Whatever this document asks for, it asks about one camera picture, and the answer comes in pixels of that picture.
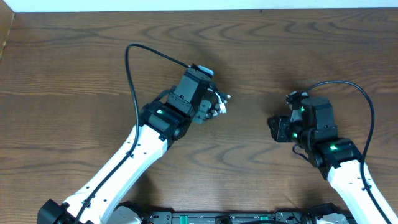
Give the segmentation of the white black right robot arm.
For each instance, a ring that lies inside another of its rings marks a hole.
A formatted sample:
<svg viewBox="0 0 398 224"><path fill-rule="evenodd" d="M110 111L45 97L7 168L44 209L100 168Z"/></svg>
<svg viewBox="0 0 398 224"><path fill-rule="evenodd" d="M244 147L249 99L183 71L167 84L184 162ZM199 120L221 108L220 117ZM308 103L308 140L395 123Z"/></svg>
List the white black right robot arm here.
<svg viewBox="0 0 398 224"><path fill-rule="evenodd" d="M377 188L354 142L338 135L326 97L301 97L290 116L267 120L276 142L294 142L338 192L357 223L397 223L397 215Z"/></svg>

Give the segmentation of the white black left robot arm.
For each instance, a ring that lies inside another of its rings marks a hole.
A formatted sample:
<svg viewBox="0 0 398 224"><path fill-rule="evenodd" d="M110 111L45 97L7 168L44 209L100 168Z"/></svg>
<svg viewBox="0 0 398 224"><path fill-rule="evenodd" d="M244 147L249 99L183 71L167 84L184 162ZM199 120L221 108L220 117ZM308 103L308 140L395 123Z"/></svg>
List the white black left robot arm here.
<svg viewBox="0 0 398 224"><path fill-rule="evenodd" d="M38 223L142 223L143 216L121 200L192 122L208 119L213 76L201 65L189 66L175 88L143 107L126 141L88 183L62 204L48 200L40 208Z"/></svg>

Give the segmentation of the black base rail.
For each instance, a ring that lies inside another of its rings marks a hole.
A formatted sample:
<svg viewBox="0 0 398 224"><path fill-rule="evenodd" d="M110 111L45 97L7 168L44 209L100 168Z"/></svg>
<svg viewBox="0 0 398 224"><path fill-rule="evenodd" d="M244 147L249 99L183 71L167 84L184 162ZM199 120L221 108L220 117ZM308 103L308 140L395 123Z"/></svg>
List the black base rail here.
<svg viewBox="0 0 398 224"><path fill-rule="evenodd" d="M143 212L131 202L120 203L114 210L109 223L143 224L241 224L241 223L333 223L353 224L356 221L349 213L341 212L332 203L319 205L309 210L282 208L273 212L175 212L154 210Z"/></svg>

